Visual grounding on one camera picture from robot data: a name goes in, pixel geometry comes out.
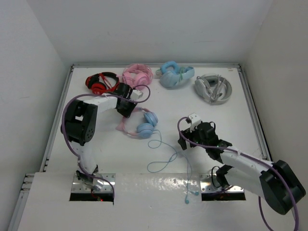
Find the metal base plate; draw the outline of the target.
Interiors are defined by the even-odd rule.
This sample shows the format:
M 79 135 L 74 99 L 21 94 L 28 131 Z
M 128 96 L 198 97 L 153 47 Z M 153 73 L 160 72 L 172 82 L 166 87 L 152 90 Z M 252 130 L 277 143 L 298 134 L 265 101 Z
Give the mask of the metal base plate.
M 216 173 L 202 173 L 199 175 L 199 180 L 202 193 L 244 193 L 244 189 L 239 186 L 222 188 L 216 180 Z
M 112 193 L 111 185 L 100 179 L 93 179 L 92 182 L 88 179 L 80 178 L 76 173 L 74 174 L 71 193 L 90 193 L 91 189 L 95 193 Z

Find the white grey headphones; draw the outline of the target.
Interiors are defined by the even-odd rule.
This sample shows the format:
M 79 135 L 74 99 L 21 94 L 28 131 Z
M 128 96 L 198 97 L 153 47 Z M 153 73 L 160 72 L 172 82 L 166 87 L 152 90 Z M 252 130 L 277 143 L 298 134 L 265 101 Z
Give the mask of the white grey headphones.
M 222 105 L 232 95 L 230 82 L 218 74 L 197 76 L 194 82 L 196 93 L 210 105 Z

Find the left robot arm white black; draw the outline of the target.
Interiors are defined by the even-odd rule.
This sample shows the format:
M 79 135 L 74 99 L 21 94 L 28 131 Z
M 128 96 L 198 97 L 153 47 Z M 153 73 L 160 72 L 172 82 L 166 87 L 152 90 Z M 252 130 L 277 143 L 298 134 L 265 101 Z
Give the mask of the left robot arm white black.
M 61 132 L 69 150 L 77 157 L 77 177 L 100 191 L 105 183 L 114 190 L 112 183 L 98 172 L 90 141 L 94 137 L 97 116 L 115 109 L 128 118 L 143 96 L 140 90 L 120 84 L 112 93 L 102 95 L 81 94 L 72 98 L 64 107 Z

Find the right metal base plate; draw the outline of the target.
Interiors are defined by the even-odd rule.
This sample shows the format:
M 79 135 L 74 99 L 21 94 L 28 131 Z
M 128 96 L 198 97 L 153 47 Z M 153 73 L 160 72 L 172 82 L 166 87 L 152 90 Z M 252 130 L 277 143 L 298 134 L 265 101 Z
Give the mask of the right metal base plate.
M 216 180 L 216 173 L 202 173 L 199 175 L 199 180 L 202 193 L 244 193 L 244 189 L 239 186 L 222 188 Z

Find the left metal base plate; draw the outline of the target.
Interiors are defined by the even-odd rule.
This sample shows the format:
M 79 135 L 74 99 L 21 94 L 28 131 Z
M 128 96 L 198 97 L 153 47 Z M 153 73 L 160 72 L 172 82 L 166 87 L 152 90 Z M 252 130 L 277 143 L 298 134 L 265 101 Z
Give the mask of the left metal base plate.
M 91 189 L 95 193 L 112 193 L 111 185 L 100 179 L 93 179 L 92 182 L 88 179 L 80 178 L 76 173 L 74 174 L 71 193 L 90 193 Z

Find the light blue headphones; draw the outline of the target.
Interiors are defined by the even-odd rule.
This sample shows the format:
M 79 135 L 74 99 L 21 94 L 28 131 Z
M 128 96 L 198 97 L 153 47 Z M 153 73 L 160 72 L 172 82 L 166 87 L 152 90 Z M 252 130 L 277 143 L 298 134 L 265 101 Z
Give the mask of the light blue headphones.
M 174 88 L 193 78 L 195 69 L 191 66 L 180 66 L 175 61 L 169 61 L 162 64 L 155 74 L 160 78 L 159 81 L 163 87 Z

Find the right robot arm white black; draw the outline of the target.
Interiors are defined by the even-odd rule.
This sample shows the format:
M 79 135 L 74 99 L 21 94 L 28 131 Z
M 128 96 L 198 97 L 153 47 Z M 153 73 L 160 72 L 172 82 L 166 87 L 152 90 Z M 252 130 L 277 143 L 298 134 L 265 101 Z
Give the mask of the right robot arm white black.
M 180 130 L 178 143 L 183 150 L 202 147 L 208 156 L 222 164 L 216 173 L 219 186 L 240 186 L 263 198 L 277 213 L 285 215 L 306 195 L 306 190 L 291 167 L 283 160 L 266 161 L 239 150 L 216 134 L 213 122 L 193 122 L 184 117 L 190 127 Z

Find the red black headphones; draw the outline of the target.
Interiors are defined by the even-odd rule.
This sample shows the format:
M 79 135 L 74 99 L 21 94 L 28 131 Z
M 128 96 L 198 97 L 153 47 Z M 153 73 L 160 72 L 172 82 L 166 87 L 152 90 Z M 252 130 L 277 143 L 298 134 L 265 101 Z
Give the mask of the red black headphones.
M 109 78 L 115 81 L 112 86 L 109 82 Z M 95 75 L 87 77 L 85 85 L 92 91 L 93 94 L 102 95 L 104 93 L 114 92 L 120 81 L 117 75 L 113 72 L 101 72 Z

